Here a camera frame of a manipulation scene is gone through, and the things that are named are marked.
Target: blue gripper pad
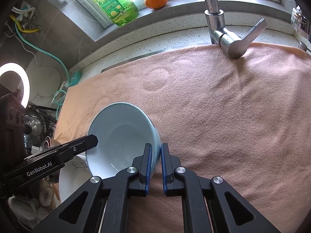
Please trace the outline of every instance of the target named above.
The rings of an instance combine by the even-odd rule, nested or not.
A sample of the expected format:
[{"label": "blue gripper pad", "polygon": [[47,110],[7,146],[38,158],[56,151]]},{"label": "blue gripper pad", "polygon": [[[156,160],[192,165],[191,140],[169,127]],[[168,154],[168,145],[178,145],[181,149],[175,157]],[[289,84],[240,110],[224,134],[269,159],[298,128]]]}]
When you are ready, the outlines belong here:
[{"label": "blue gripper pad", "polygon": [[149,147],[149,155],[148,155],[148,163],[147,163],[147,171],[146,171],[146,187],[145,187],[146,195],[149,194],[150,178],[151,178],[151,162],[152,162],[152,145],[150,145]]},{"label": "blue gripper pad", "polygon": [[167,182],[166,182],[166,166],[165,166],[165,157],[163,144],[161,145],[161,163],[162,163],[162,182],[163,182],[163,191],[166,195],[167,192]]}]

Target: faucet handle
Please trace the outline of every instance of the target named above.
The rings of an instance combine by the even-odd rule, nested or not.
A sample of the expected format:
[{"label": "faucet handle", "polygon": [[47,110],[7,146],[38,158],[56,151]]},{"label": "faucet handle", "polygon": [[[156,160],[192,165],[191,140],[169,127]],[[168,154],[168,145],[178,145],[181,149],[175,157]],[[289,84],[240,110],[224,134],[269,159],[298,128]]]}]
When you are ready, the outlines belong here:
[{"label": "faucet handle", "polygon": [[249,44],[255,40],[268,26],[267,21],[262,18],[255,24],[243,38],[234,32],[226,30],[219,41],[221,48],[230,59],[238,59],[244,55]]}]

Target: white bowl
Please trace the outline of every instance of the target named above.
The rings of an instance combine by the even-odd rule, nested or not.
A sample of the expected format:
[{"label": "white bowl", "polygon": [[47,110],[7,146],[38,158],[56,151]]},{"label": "white bowl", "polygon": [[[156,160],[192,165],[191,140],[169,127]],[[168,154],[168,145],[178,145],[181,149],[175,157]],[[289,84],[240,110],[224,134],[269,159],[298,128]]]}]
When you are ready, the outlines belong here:
[{"label": "white bowl", "polygon": [[96,147],[86,151],[86,160],[93,176],[102,179],[115,176],[132,165],[144,153],[145,144],[152,144],[151,173],[159,160],[161,140],[148,116],[130,103],[113,103],[94,118],[88,135],[97,136]]},{"label": "white bowl", "polygon": [[59,196],[64,202],[80,186],[92,177],[87,167],[86,157],[76,155],[72,160],[65,163],[59,174]]}]

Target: triangular cutout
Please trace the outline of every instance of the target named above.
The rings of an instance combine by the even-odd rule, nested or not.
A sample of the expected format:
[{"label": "triangular cutout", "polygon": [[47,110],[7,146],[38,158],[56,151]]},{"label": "triangular cutout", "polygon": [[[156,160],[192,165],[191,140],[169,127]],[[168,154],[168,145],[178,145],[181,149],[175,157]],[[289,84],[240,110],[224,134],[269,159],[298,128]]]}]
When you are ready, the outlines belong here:
[{"label": "triangular cutout", "polygon": [[235,223],[241,226],[254,220],[254,215],[251,214],[231,193],[225,192],[226,200],[229,204]]},{"label": "triangular cutout", "polygon": [[60,214],[59,218],[70,224],[75,224],[78,221],[78,217],[83,208],[88,192],[83,192],[79,195],[67,208],[65,208]]}]

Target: chrome faucet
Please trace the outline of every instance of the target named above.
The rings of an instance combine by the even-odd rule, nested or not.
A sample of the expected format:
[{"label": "chrome faucet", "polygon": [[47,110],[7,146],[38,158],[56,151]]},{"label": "chrome faucet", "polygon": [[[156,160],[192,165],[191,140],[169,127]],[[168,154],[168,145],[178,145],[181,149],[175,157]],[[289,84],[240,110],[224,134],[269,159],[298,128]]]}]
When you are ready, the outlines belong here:
[{"label": "chrome faucet", "polygon": [[207,10],[204,11],[212,44],[219,44],[230,59],[238,59],[244,55],[248,45],[267,27],[262,18],[244,37],[239,37],[226,28],[224,12],[218,7],[218,0],[205,0]]}]

